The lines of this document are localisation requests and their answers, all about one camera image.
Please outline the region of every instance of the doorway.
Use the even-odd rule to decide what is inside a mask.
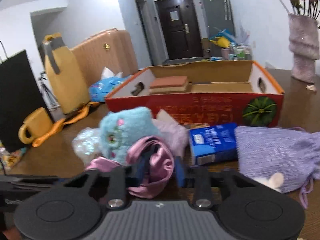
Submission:
[[[144,0],[135,0],[136,5],[137,5],[137,9],[138,9],[138,14],[139,14],[139,18],[140,18],[140,22],[141,22],[141,27],[142,27],[142,31],[143,31],[143,36],[144,39],[146,41],[146,45],[147,45],[147,49],[148,49],[148,53],[149,53],[149,58],[151,61],[151,64],[154,65],[154,60],[151,54],[151,48],[150,48],[150,42],[148,40],[148,34],[147,34],[147,2]]]
[[[193,0],[156,1],[170,60],[202,57],[202,44]]]

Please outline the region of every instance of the black circular disc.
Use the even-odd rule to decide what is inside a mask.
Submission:
[[[222,202],[218,215],[230,233],[248,240],[297,239],[305,220],[295,200],[257,188],[239,189]]]
[[[56,188],[21,203],[17,229],[32,240],[71,240],[86,235],[100,221],[98,203],[77,188]]]

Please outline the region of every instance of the wooden table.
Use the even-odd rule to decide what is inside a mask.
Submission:
[[[305,84],[290,77],[290,71],[270,70],[285,91],[284,106],[279,126],[291,128],[300,126],[308,132],[320,131],[320,91],[312,93],[306,90]],[[316,87],[320,90],[320,78]],[[105,105],[100,106],[84,120],[66,127],[61,133],[52,136],[38,148],[28,150],[24,158],[11,171],[12,174],[56,175],[63,178],[75,176],[83,171],[82,161],[74,154],[71,141],[86,127],[97,127],[99,121],[107,114]],[[186,152],[186,161],[190,152]],[[237,169],[237,162],[222,163],[210,166],[211,171],[225,167]],[[299,201],[299,191],[289,193]],[[159,199],[191,198],[191,189],[177,190],[174,180],[157,197]],[[306,223],[301,237],[305,240],[320,239],[320,183],[315,182],[312,193],[308,195],[309,209],[306,211]]]

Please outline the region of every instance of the pink satin fabric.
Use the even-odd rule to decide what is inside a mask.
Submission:
[[[129,193],[140,198],[154,198],[167,185],[174,169],[174,159],[168,147],[157,137],[144,137],[137,141],[127,154],[127,163],[137,162],[143,150],[152,145],[159,145],[158,151],[150,158],[150,171],[146,175],[140,187],[130,187]],[[119,166],[118,162],[98,157],[91,161],[86,170],[97,168],[102,172],[109,172]]]

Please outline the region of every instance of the blue box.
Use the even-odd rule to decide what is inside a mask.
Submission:
[[[235,123],[191,129],[190,149],[193,165],[237,159]]]

